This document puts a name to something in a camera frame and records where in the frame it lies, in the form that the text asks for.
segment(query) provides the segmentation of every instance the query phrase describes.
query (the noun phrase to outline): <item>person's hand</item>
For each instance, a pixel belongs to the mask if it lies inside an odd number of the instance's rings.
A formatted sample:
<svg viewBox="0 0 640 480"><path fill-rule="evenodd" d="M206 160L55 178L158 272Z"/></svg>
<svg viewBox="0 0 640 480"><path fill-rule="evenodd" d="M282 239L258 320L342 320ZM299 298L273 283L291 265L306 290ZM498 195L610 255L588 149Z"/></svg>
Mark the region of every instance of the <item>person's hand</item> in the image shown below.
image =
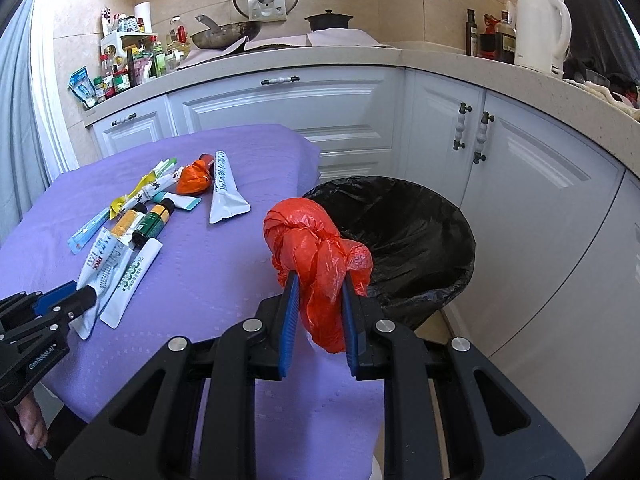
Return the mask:
<svg viewBox="0 0 640 480"><path fill-rule="evenodd" d="M15 407L20 425L24 430L24 439L31 449L44 447L47 443L47 425L33 392L24 397Z"/></svg>

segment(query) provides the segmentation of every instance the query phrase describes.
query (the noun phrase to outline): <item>black curtain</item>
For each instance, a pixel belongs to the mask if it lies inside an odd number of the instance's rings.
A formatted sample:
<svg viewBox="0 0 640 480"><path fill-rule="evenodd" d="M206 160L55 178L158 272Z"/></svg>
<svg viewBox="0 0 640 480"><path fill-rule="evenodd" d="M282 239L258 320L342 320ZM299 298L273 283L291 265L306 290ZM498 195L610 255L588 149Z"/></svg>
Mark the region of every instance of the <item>black curtain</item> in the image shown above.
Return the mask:
<svg viewBox="0 0 640 480"><path fill-rule="evenodd" d="M640 29L640 0L619 0ZM571 13L573 57L610 79L640 84L640 50L617 0L564 0Z"/></svg>

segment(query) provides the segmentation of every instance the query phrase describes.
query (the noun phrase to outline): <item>paper towel roll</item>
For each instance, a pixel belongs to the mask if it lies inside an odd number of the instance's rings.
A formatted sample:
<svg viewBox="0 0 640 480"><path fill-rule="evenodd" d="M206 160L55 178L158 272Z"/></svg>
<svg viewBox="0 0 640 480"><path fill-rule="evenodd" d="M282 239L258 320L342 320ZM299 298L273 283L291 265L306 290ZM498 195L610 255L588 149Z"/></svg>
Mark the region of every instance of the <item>paper towel roll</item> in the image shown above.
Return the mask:
<svg viewBox="0 0 640 480"><path fill-rule="evenodd" d="M133 15L136 19L142 18L142 22L145 24L145 32L151 32L151 5L149 2L137 4L133 9Z"/></svg>

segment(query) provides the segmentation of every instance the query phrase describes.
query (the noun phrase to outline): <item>orange plastic bag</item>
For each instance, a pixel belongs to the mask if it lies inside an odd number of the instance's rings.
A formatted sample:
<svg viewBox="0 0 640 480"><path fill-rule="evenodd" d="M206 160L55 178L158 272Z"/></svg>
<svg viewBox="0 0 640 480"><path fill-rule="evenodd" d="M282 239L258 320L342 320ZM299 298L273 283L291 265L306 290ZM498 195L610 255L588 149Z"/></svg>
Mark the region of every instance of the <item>orange plastic bag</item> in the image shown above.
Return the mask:
<svg viewBox="0 0 640 480"><path fill-rule="evenodd" d="M209 173L212 162L213 157L203 153L193 164L182 168L175 192L180 195L198 195L209 189L213 182Z"/></svg>
<svg viewBox="0 0 640 480"><path fill-rule="evenodd" d="M308 198L278 202L264 218L264 239L284 286L290 270L300 278L300 317L314 342L344 351L340 288L347 271L356 293L367 295L373 260L363 244L340 238L321 205Z"/></svg>

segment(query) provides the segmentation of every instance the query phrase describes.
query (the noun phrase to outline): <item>electric kettle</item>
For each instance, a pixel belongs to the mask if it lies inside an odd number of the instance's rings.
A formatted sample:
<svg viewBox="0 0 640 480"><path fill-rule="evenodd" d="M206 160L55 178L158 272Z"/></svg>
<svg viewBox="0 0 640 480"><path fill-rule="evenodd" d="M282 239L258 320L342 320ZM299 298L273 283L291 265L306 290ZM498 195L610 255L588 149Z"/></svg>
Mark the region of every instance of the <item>electric kettle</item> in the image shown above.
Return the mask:
<svg viewBox="0 0 640 480"><path fill-rule="evenodd" d="M518 0L515 64L562 79L571 16L562 0Z"/></svg>

